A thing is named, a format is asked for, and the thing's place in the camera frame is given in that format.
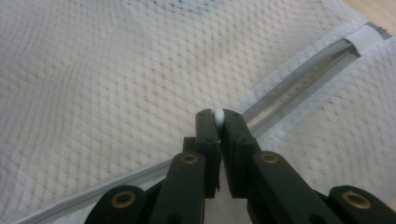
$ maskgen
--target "white mesh fabric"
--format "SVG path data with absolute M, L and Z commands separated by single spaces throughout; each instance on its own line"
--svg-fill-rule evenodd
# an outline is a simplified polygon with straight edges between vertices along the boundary
M 260 139 L 313 188 L 396 198 L 396 38 L 371 48 Z
M 196 112 L 365 23 L 341 0 L 0 4 L 2 223 L 171 158 Z

